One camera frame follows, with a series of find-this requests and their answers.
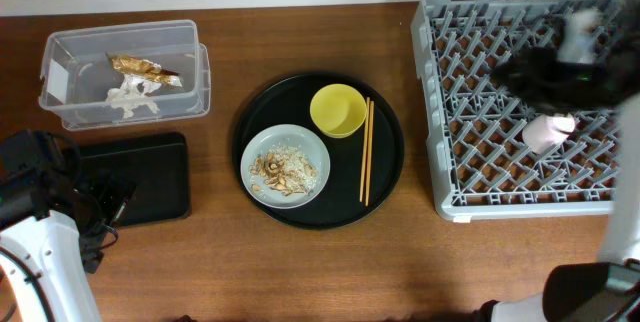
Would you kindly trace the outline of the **gold coffee sachet wrapper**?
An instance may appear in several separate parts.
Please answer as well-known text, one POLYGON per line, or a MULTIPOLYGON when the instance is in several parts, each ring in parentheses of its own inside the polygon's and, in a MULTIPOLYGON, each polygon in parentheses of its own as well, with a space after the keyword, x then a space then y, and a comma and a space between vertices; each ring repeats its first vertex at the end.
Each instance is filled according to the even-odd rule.
POLYGON ((178 73, 166 70, 150 60, 129 55, 108 55, 107 59, 116 71, 124 75, 135 75, 151 82, 182 87, 182 79, 178 73))

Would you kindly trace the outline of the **clear plastic waste bin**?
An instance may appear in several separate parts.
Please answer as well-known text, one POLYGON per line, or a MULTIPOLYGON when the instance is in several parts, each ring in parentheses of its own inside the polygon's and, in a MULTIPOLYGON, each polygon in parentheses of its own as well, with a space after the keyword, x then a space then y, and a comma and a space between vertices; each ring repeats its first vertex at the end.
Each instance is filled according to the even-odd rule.
POLYGON ((40 77, 40 107, 70 131, 199 117, 211 107, 208 53, 191 20, 53 33, 40 77))

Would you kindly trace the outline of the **pink cup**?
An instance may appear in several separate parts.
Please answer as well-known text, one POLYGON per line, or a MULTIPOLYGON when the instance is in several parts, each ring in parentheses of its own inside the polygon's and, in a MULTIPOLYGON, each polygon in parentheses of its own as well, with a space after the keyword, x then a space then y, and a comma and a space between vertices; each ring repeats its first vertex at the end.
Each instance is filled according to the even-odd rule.
POLYGON ((523 142, 536 154, 564 143, 575 131, 576 120, 568 115, 540 115, 522 131, 523 142))

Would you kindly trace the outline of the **round black serving tray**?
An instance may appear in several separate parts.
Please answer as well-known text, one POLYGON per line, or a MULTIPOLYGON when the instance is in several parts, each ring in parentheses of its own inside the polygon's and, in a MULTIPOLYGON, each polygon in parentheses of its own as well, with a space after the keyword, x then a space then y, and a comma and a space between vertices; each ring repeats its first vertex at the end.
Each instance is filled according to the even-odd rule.
POLYGON ((330 172, 319 196, 308 204, 292 208, 268 207, 245 188, 250 201, 273 219, 289 226, 326 230, 349 225, 365 218, 390 196, 404 163, 404 138, 398 118, 387 101, 369 85, 335 73, 306 73, 287 77, 260 92, 239 118, 232 139, 232 161, 237 176, 247 173, 241 157, 250 140, 263 130, 281 124, 309 129, 328 149, 330 172), (343 83, 374 101, 374 129, 369 204, 359 200, 364 135, 361 130, 344 139, 320 132, 311 119, 309 107, 321 88, 343 83))

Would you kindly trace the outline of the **yellow bowl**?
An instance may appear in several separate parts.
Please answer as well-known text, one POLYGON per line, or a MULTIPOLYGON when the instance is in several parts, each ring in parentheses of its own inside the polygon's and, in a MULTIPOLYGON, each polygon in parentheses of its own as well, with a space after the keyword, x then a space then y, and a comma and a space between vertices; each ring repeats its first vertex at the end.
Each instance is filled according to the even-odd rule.
POLYGON ((325 135, 345 138, 364 124, 368 116, 367 100, 350 85, 330 84, 312 97, 310 116, 325 135))

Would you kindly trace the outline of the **nut shells and rice scraps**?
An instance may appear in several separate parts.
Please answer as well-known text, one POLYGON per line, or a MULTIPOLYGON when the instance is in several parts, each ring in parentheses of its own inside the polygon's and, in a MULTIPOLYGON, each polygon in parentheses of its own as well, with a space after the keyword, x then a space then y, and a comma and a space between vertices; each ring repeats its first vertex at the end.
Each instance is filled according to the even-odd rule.
POLYGON ((259 176, 270 190, 284 196, 310 194, 319 181, 318 169, 298 148, 279 145, 258 155, 249 165, 249 173, 259 176))

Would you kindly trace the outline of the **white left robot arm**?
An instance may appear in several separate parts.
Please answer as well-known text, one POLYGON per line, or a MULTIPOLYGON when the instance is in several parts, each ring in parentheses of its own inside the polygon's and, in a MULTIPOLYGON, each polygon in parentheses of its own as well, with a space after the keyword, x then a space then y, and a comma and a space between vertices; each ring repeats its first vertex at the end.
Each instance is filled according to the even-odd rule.
POLYGON ((1 275, 25 321, 98 321, 89 286, 135 183, 112 174, 83 177, 81 154, 65 137, 20 131, 1 143, 1 275))

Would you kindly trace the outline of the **grey dishwasher rack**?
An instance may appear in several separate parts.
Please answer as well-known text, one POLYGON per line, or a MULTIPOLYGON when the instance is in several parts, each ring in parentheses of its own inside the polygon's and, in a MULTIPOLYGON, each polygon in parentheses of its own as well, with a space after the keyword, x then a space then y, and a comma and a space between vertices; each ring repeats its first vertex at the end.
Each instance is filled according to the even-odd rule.
POLYGON ((577 132, 535 153, 521 138, 533 108, 490 78, 525 48, 554 47, 561 20, 595 8, 591 35, 604 59, 637 0, 420 0, 411 24, 428 119, 434 204, 444 219, 603 215, 619 171, 612 110, 575 114, 577 132))

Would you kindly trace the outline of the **grey plate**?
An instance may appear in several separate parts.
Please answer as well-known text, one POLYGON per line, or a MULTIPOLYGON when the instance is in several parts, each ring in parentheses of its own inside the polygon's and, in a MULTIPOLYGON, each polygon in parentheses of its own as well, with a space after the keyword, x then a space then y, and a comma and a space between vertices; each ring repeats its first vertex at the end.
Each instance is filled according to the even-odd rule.
POLYGON ((328 149, 315 133, 298 125, 280 124, 259 132, 249 141, 241 154, 239 167, 246 191, 259 206, 291 210, 307 205, 319 197, 328 182, 331 162, 328 149), (263 155, 279 145, 298 147, 318 169, 319 181, 310 194, 284 196, 280 192, 268 189, 261 177, 249 173, 249 165, 258 155, 263 155))

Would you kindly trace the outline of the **black rectangular tray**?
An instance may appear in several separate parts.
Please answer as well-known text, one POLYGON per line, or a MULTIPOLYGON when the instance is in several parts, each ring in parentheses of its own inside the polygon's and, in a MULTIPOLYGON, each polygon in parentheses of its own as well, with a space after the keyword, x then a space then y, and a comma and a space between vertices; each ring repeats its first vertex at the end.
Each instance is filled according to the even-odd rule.
POLYGON ((83 175, 114 177, 136 185, 116 225, 131 227, 185 219, 191 214, 189 158, 183 134, 110 141, 79 148, 83 175))

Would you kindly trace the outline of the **white label on bin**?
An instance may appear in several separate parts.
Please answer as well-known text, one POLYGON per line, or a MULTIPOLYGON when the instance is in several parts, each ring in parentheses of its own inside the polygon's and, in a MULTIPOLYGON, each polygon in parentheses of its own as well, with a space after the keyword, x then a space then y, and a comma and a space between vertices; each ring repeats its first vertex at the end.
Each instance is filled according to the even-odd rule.
POLYGON ((62 104, 65 104, 67 100, 69 72, 58 62, 51 60, 46 80, 47 93, 62 104))

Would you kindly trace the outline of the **white tissue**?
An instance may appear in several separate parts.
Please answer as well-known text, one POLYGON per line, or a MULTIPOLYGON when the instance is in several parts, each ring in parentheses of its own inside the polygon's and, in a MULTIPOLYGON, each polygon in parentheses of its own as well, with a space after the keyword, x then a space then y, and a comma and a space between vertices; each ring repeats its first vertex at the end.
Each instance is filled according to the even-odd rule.
POLYGON ((162 84, 151 82, 135 75, 124 75, 119 88, 111 88, 107 92, 106 102, 113 108, 123 109, 123 118, 134 116, 134 110, 146 106, 153 114, 159 112, 157 104, 149 99, 152 92, 158 90, 162 84))

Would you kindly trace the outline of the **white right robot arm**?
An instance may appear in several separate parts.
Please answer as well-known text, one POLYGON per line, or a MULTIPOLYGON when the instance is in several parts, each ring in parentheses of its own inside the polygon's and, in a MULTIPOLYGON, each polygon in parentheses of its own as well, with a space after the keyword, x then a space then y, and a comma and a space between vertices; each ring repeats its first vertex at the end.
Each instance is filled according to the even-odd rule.
POLYGON ((622 37, 602 63, 588 62, 595 11, 566 17, 558 49, 533 47, 496 66, 491 76, 540 112, 616 107, 620 174, 598 258, 561 265, 542 293, 485 302, 471 321, 636 321, 639 318, 639 8, 627 9, 622 37))

